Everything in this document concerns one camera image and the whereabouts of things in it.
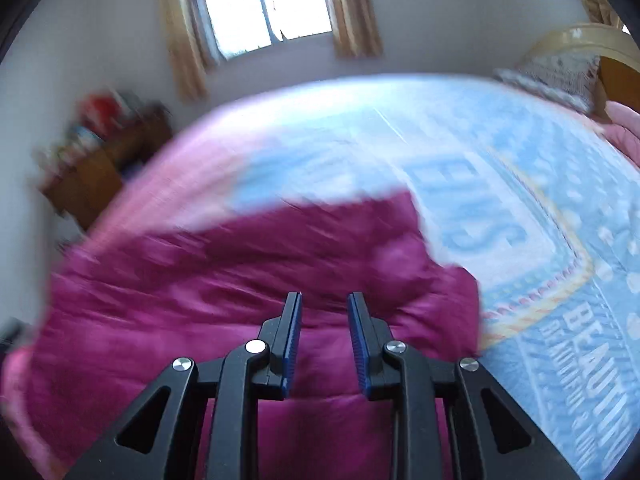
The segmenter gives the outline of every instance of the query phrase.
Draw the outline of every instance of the beige curtain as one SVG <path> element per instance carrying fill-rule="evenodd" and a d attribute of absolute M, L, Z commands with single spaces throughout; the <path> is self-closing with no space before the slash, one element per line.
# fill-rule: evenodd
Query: beige curtain
<path fill-rule="evenodd" d="M 329 0 L 336 49 L 342 56 L 379 56 L 382 42 L 371 0 Z"/>
<path fill-rule="evenodd" d="M 616 28 L 623 27 L 622 20 L 607 0 L 582 0 L 582 5 L 587 11 L 591 23 L 604 23 Z"/>
<path fill-rule="evenodd" d="M 203 99 L 208 95 L 207 70 L 216 65 L 216 56 L 207 37 L 210 21 L 207 24 L 209 18 L 201 12 L 202 2 L 160 0 L 160 3 L 178 94 L 187 102 Z"/>

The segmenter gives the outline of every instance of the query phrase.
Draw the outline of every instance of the blue gripper pad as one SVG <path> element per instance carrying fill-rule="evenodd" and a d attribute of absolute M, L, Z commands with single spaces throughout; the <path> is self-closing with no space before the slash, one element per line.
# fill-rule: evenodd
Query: blue gripper pad
<path fill-rule="evenodd" d="M 362 327 L 362 322 L 360 320 L 360 313 L 358 312 L 358 305 L 354 294 L 350 294 L 347 300 L 347 316 L 349 318 L 351 346 L 353 346 L 353 356 L 356 361 L 358 383 L 360 384 L 360 390 L 362 391 L 364 396 L 368 398 L 371 394 L 371 377 L 369 375 L 369 349 L 367 348 L 367 341 Z"/>
<path fill-rule="evenodd" d="M 302 326 L 302 302 L 297 295 L 291 316 L 291 326 L 287 344 L 282 356 L 282 396 L 289 395 L 290 386 L 293 384 L 293 375 L 296 370 L 296 356 L 298 355 L 298 341 L 300 340 L 300 327 Z"/>

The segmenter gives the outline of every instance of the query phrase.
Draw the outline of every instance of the metal screw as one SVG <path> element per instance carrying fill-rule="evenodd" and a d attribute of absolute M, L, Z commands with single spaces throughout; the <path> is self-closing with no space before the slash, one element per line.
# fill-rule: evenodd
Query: metal screw
<path fill-rule="evenodd" d="M 189 368 L 191 368 L 191 359 L 188 357 L 178 357 L 174 361 L 174 370 L 177 372 L 186 372 Z"/>
<path fill-rule="evenodd" d="M 260 352 L 264 352 L 265 348 L 267 348 L 267 343 L 259 339 L 252 339 L 244 345 L 244 349 L 250 354 L 259 354 Z"/>
<path fill-rule="evenodd" d="M 389 341 L 385 348 L 392 354 L 401 354 L 406 350 L 406 345 L 402 341 Z"/>
<path fill-rule="evenodd" d="M 475 372 L 480 367 L 480 363 L 472 357 L 460 359 L 460 368 L 467 372 Z"/>

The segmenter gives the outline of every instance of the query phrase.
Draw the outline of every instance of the pink fabric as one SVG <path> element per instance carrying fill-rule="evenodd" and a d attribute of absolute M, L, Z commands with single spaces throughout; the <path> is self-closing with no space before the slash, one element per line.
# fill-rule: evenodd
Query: pink fabric
<path fill-rule="evenodd" d="M 640 139 L 640 114 L 638 112 L 615 101 L 607 101 L 604 109 L 615 124 L 623 126 Z"/>
<path fill-rule="evenodd" d="M 49 446 L 33 429 L 24 405 L 24 389 L 31 361 L 31 347 L 23 347 L 11 352 L 2 363 L 2 412 L 11 427 L 12 434 L 20 443 L 33 466 L 45 480 L 54 478 L 51 471 Z"/>
<path fill-rule="evenodd" d="M 619 124 L 606 124 L 603 135 L 620 153 L 640 166 L 640 139 Z"/>
<path fill-rule="evenodd" d="M 31 359 L 34 428 L 71 465 L 176 356 L 225 355 L 300 290 L 291 397 L 260 404 L 261 478 L 388 478 L 390 407 L 359 394 L 347 295 L 363 291 L 371 313 L 428 356 L 453 361 L 478 346 L 476 282 L 434 263 L 418 226 L 402 192 L 141 236 L 99 259 L 74 249 Z"/>
<path fill-rule="evenodd" d="M 222 127 L 201 133 L 192 127 L 172 142 L 171 150 L 154 158 L 100 216 L 85 249 L 98 251 L 146 232 L 194 229 L 228 219 L 226 199 L 235 177 L 262 136 Z"/>

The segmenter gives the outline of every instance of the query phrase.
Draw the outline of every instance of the wooden cabinet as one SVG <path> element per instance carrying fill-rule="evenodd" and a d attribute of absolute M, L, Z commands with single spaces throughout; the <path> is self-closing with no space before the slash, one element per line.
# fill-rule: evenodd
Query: wooden cabinet
<path fill-rule="evenodd" d="M 147 162 L 172 138 L 166 111 L 146 108 L 98 149 L 66 168 L 42 189 L 56 212 L 69 213 L 87 230 L 122 189 L 120 171 Z"/>
<path fill-rule="evenodd" d="M 615 59 L 601 57 L 600 79 L 608 100 L 640 112 L 640 73 Z"/>

